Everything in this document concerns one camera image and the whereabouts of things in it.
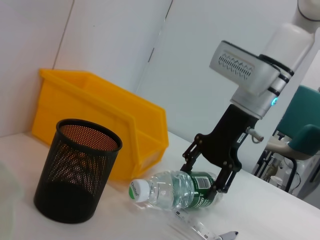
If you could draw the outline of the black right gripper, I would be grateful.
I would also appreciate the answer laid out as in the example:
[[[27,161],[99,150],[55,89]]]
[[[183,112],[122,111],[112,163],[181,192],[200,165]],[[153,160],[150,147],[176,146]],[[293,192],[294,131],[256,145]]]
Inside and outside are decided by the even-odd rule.
[[[238,149],[247,137],[247,128],[254,128],[258,119],[237,106],[230,104],[209,134],[198,133],[192,144],[182,154],[183,172],[191,172],[198,156],[203,155],[210,163],[222,168],[209,188],[206,199],[214,200],[217,193],[227,193],[237,172],[242,169]]]

